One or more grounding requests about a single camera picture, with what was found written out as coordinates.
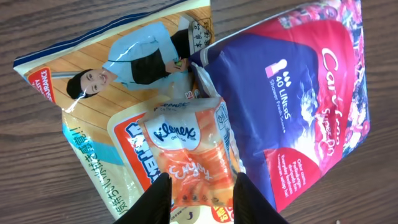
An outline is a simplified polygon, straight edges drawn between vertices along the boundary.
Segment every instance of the wood grain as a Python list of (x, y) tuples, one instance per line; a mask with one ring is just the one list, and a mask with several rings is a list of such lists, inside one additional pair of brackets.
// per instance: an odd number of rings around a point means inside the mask
[[(170, 2), (0, 0), (0, 223), (113, 222), (63, 137), (60, 109), (17, 75), (12, 61)], [(214, 0), (216, 36), (303, 2)], [(371, 133), (282, 212), (292, 223), (398, 223), (398, 1), (364, 0), (363, 17)]]

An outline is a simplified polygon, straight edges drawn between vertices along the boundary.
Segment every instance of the package seal edge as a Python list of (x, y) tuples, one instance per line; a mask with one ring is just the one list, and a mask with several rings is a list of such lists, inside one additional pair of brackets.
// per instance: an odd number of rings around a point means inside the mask
[[(199, 7), (205, 7), (205, 6), (210, 6), (210, 0), (178, 0), (177, 2), (174, 2), (168, 6), (162, 7), (160, 9), (157, 9), (152, 12), (143, 12), (141, 14), (145, 14), (143, 17), (140, 16), (139, 19), (133, 19), (133, 21), (129, 21), (131, 16), (135, 16), (137, 14), (130, 14), (126, 15), (124, 17), (120, 17), (119, 19), (113, 20), (109, 23), (107, 23), (105, 26), (95, 28), (93, 30), (90, 30), (89, 32), (74, 38), (72, 40), (66, 40), (63, 42), (59, 42), (56, 44), (51, 45), (50, 47), (47, 47), (42, 50), (38, 50), (36, 52), (18, 57), (14, 61), (14, 70), (17, 71), (21, 76), (23, 76), (25, 73), (27, 73), (29, 70), (32, 70), (35, 67), (38, 67), (44, 63), (47, 63), (51, 60), (54, 60), (56, 58), (62, 57), (66, 54), (69, 54), (73, 51), (79, 50), (83, 47), (86, 47), (90, 44), (94, 44), (96, 42), (99, 42), (103, 39), (106, 39), (108, 37), (111, 37), (114, 34), (117, 34), (119, 32), (122, 32), (124, 30), (128, 30), (130, 28), (133, 28), (135, 26), (139, 26), (143, 23), (153, 21), (154, 19), (158, 19), (161, 17), (169, 16), (171, 14), (191, 10), (191, 9), (196, 9)], [(100, 34), (96, 34), (93, 37), (87, 38), (88, 36), (91, 36), (92, 34), (95, 34), (97, 32), (101, 32)], [(63, 47), (65, 45), (71, 45), (65, 49), (62, 50), (54, 50), (54, 48), (59, 48)], [(39, 55), (35, 56), (37, 54), (42, 54), (46, 51), (51, 50), (49, 54), (44, 54), (44, 55)]]

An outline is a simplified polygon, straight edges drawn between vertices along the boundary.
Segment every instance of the plastic wrapper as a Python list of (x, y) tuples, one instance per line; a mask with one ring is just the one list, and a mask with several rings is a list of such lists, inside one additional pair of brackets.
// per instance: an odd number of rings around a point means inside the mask
[(239, 153), (221, 97), (167, 101), (139, 125), (176, 206), (233, 206)]
[[(188, 58), (214, 39), (210, 1), (143, 4), (150, 7), (14, 62), (27, 82), (61, 107), (63, 133), (114, 218), (160, 170), (128, 135), (125, 155), (107, 132), (109, 119), (132, 106), (137, 113), (130, 116), (143, 115), (151, 102), (199, 97)], [(174, 207), (173, 221), (185, 210)]]
[(369, 133), (359, 0), (301, 5), (191, 61), (201, 93), (224, 98), (246, 173), (277, 211)]

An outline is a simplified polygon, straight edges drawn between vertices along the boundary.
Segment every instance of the carefree panty liner package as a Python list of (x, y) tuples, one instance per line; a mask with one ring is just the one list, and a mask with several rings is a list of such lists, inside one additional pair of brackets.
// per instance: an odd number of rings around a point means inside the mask
[(191, 61), (201, 93), (224, 98), (246, 173), (278, 212), (369, 133), (360, 0), (304, 4)]

